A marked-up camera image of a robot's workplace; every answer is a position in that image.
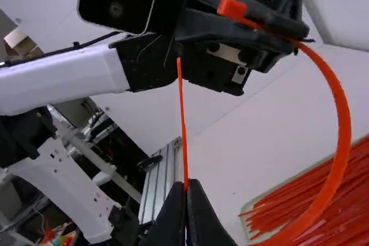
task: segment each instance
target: orange zip tie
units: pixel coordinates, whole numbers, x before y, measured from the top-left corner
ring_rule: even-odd
[[[244,18],[247,6],[244,3],[236,0],[222,0],[218,7],[218,14],[228,17],[242,25],[253,29],[265,30],[262,25]],[[339,80],[329,65],[312,49],[305,46],[303,43],[279,36],[290,41],[299,49],[301,49],[313,62],[318,66],[325,79],[327,80],[336,103],[338,115],[338,143],[336,156],[333,160],[331,171],[324,183],[324,186],[318,194],[311,206],[297,219],[289,224],[285,229],[276,233],[272,238],[261,243],[255,244],[260,246],[283,246],[288,245],[295,238],[301,235],[309,228],[314,221],[323,213],[328,204],[334,197],[339,188],[342,178],[344,177],[345,169],[349,160],[350,144],[351,144],[351,118],[347,99]]]
[[[189,190],[189,161],[187,156],[187,131],[185,122],[185,108],[183,105],[183,79],[182,79],[182,65],[180,58],[177,58],[177,72],[178,72],[178,86],[179,86],[179,101],[180,101],[180,121],[182,125],[182,152],[183,152],[183,172],[184,172],[184,191]]]

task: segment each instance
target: white wall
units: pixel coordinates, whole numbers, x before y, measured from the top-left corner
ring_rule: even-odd
[[[351,106],[353,140],[369,133],[369,54],[323,46]],[[323,76],[307,58],[195,138],[190,176],[245,245],[237,217],[256,196],[334,153],[337,119]]]
[[[369,51],[368,0],[306,0],[325,43]]]

